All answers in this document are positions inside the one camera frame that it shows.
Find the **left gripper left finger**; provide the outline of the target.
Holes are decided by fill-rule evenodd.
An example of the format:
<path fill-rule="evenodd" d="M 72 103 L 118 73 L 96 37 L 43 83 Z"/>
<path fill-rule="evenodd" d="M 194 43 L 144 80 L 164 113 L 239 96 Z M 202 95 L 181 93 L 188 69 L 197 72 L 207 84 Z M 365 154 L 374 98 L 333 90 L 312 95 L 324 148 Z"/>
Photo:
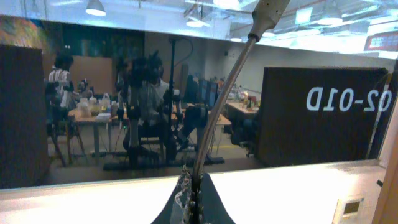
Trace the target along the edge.
<path fill-rule="evenodd" d="M 163 210 L 152 224 L 187 224 L 190 223 L 190 197 L 192 177 L 188 169 L 183 169 L 177 184 Z"/>

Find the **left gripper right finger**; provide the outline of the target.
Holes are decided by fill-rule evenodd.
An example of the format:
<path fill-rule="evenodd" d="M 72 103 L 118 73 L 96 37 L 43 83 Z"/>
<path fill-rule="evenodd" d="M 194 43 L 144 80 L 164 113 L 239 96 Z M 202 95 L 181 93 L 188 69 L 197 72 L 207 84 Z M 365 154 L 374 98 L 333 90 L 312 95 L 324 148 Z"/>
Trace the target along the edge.
<path fill-rule="evenodd" d="M 199 191 L 199 223 L 234 224 L 209 174 L 203 174 Z"/>

